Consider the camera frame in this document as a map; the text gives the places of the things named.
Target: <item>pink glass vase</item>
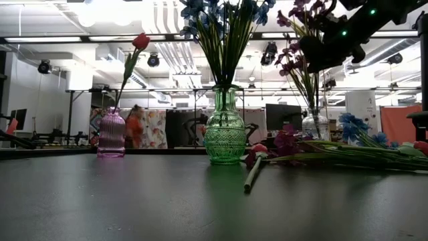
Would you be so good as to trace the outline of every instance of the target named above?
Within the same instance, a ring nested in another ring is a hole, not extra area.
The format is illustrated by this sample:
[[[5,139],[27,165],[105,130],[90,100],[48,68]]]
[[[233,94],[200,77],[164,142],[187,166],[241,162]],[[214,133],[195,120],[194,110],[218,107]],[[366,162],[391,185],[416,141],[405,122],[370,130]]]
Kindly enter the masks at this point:
[[[114,107],[110,107],[100,123],[97,156],[107,158],[125,156],[125,134],[125,120],[119,115],[118,109],[114,112]]]

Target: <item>person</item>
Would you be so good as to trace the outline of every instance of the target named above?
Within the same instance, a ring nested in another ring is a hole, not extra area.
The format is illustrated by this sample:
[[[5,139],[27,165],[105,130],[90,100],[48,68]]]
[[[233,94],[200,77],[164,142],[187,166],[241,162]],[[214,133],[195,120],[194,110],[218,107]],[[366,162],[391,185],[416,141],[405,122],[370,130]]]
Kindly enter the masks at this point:
[[[137,104],[132,107],[126,118],[126,148],[140,148],[142,137],[142,108]]]

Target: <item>dark table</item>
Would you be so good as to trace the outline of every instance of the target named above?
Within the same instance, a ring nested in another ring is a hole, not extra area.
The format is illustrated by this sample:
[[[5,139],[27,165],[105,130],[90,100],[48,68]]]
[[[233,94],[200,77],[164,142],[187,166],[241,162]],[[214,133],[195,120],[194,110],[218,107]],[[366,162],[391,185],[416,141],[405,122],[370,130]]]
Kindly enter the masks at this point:
[[[428,240],[428,175],[206,156],[0,161],[0,240]]]

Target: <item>vase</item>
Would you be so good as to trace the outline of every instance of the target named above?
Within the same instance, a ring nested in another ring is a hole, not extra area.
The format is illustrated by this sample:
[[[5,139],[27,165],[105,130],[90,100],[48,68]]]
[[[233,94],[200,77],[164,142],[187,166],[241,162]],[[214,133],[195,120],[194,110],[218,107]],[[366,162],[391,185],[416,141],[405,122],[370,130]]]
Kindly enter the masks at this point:
[[[100,122],[100,137],[98,143],[98,157],[123,157],[125,155],[125,120],[114,107],[108,109],[107,114]]]
[[[328,119],[322,116],[318,111],[308,110],[308,116],[302,121],[302,130],[304,137],[313,137],[317,140],[329,141]]]
[[[235,105],[237,89],[234,85],[213,87],[215,110],[207,121],[204,140],[211,164],[237,164],[245,151],[245,125]]]

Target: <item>green glass vase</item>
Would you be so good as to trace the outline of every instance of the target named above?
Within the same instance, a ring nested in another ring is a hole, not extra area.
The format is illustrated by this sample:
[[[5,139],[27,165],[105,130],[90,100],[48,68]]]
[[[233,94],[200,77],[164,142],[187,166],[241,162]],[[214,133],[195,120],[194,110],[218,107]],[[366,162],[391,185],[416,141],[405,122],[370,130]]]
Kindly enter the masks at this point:
[[[215,111],[207,122],[205,148],[211,164],[230,165],[239,163],[245,151],[245,125],[236,111],[235,85],[217,85]]]

